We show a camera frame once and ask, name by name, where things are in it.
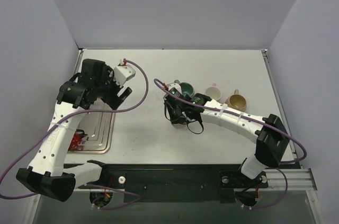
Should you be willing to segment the mauve pink mug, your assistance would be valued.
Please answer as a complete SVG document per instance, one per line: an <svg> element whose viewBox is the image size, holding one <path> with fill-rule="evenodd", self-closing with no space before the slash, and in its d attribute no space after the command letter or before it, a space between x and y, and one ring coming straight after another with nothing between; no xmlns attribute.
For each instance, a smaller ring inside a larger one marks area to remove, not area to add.
<svg viewBox="0 0 339 224"><path fill-rule="evenodd" d="M174 122L172 126L176 129L183 129L186 128L186 122Z"/></svg>

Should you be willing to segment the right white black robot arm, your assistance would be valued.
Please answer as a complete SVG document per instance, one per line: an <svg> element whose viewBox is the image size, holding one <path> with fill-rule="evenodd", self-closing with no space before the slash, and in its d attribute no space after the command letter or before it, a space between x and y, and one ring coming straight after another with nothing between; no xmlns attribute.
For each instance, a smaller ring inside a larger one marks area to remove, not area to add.
<svg viewBox="0 0 339 224"><path fill-rule="evenodd" d="M215 124L233 131L255 144L255 151L245 158L237 172L237 182L251 185L266 168L279 167L289 145L286 129L281 119L273 114L269 117L250 115L221 104L216 100L196 94L189 98L177 90L164 96L165 110L171 124L199 122Z"/></svg>

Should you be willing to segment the white mug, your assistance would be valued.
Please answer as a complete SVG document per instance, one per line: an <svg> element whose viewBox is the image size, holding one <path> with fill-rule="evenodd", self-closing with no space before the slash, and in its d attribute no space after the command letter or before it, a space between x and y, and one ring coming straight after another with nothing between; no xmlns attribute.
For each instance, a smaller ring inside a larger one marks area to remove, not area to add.
<svg viewBox="0 0 339 224"><path fill-rule="evenodd" d="M206 88L204 94L216 101L219 101L222 98L222 91L217 87L216 83L213 83L211 86Z"/></svg>

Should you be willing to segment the red mug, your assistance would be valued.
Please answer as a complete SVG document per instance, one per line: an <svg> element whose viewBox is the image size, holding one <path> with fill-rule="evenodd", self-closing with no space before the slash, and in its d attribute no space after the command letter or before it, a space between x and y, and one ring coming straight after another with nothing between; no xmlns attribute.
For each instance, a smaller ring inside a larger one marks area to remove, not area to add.
<svg viewBox="0 0 339 224"><path fill-rule="evenodd" d="M88 134L82 129L77 129L71 140L68 150L69 151L80 151L84 150L84 144L88 141Z"/></svg>

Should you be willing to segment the green glazed mug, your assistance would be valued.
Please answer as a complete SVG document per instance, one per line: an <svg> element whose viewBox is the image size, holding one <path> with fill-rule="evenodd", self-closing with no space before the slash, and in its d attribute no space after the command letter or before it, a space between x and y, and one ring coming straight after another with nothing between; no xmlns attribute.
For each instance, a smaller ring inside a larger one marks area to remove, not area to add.
<svg viewBox="0 0 339 224"><path fill-rule="evenodd" d="M187 82L180 82L179 80L175 80L174 83L177 83L180 85L181 87L181 92L182 92L182 95L187 95L189 97L193 97L194 94L195 94L195 90L194 90L194 87L187 83Z"/></svg>

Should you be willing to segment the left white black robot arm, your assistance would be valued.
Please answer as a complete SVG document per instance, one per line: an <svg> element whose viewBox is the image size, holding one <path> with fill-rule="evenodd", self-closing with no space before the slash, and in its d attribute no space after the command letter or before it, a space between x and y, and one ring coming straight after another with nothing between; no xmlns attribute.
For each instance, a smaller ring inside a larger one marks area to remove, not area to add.
<svg viewBox="0 0 339 224"><path fill-rule="evenodd" d="M76 188L75 173L66 173L64 161L79 123L97 99L117 110L131 94L124 84L135 76L125 62L111 68L105 62L85 59L81 70L63 83L47 136L28 167L16 179L33 193L65 202Z"/></svg>

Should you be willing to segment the tan yellow mug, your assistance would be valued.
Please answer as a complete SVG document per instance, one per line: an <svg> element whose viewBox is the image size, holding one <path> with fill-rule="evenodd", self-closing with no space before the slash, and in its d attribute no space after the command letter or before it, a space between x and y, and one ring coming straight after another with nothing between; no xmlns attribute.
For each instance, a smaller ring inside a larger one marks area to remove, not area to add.
<svg viewBox="0 0 339 224"><path fill-rule="evenodd" d="M225 103L232 109L245 112L247 108L247 101L242 95L240 95L239 90L234 90L233 95L226 99Z"/></svg>

